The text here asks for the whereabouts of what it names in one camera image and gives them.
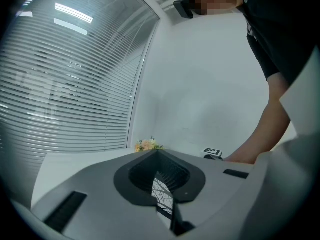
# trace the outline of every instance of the black and white sticker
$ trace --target black and white sticker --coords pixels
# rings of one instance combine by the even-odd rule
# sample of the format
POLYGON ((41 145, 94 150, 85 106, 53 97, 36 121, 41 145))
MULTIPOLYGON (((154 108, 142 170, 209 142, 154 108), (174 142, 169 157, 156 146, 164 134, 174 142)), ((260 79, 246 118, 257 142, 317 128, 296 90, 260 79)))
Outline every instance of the black and white sticker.
POLYGON ((203 152, 209 155, 217 156, 217 157, 220 157, 222 155, 221 150, 213 149, 213 148, 206 148, 203 152))

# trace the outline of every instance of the flower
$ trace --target flower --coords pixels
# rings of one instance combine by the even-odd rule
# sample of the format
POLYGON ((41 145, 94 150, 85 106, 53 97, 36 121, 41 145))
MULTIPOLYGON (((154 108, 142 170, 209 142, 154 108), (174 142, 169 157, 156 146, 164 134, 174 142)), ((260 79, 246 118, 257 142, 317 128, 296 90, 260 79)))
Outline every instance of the flower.
POLYGON ((156 145, 156 140, 154 138, 152 138, 151 140, 149 140, 152 146, 156 145))
POLYGON ((140 144, 137 143, 137 144, 135 144, 135 146, 134 146, 134 152, 139 152, 139 151, 140 151, 140 144))
POLYGON ((143 140, 141 146, 143 147, 143 150, 152 150, 155 147, 150 140, 143 140))

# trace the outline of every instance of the gray plastic surface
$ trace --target gray plastic surface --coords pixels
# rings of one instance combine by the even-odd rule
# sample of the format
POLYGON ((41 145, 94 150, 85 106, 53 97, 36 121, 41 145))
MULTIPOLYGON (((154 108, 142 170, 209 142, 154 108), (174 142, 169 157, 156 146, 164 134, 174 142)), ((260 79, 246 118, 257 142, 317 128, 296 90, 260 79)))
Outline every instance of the gray plastic surface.
POLYGON ((23 206, 22 204, 11 200, 15 210, 23 218, 24 222, 33 229, 33 231, 42 239, 45 240, 70 240, 69 238, 61 235, 60 233, 54 231, 46 224, 37 219, 31 211, 23 206))
MULTIPOLYGON (((206 183, 190 203, 178 204, 183 221, 195 226, 179 236, 194 239, 261 239, 275 233, 297 211, 319 170, 320 135, 287 142, 261 154, 255 165, 209 160, 167 150, 205 173, 206 183), (224 174, 231 169, 247 179, 224 174)), ((32 212, 45 220, 72 191, 88 195, 63 235, 75 240, 169 240, 175 236, 155 207, 132 205, 114 186, 114 174, 143 156, 134 153, 89 166, 48 193, 32 212)))

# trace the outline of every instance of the black t-shirt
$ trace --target black t-shirt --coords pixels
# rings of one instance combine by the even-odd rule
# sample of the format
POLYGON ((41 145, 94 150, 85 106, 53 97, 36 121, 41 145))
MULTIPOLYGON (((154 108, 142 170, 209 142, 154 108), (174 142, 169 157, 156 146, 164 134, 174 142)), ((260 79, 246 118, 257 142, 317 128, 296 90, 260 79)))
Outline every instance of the black t-shirt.
POLYGON ((247 39, 266 79, 281 72, 291 85, 319 42, 318 0, 243 0, 247 39))

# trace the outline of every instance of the black slot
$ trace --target black slot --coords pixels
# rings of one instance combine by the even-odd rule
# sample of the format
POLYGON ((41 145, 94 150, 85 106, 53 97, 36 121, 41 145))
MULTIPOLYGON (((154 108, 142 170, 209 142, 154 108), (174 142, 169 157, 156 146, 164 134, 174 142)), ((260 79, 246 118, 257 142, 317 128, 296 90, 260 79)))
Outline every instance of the black slot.
POLYGON ((211 160, 223 160, 223 158, 221 156, 213 156, 210 154, 206 154, 204 156, 205 159, 211 159, 211 160))
POLYGON ((170 230, 176 235, 180 236, 195 228, 189 221, 183 221, 180 211, 175 203, 173 203, 172 220, 170 230))
POLYGON ((249 176, 249 173, 247 173, 247 172, 230 170, 230 169, 225 170, 223 173, 234 176, 234 177, 238 177, 241 179, 246 179, 249 176))
POLYGON ((196 199, 206 183, 206 176, 165 150, 152 150, 119 168, 114 175, 114 186, 123 198, 136 206, 157 206, 151 196, 157 172, 178 204, 196 199))
POLYGON ((75 191, 72 192, 44 221, 44 223, 53 230, 61 233, 86 197, 86 194, 75 191))

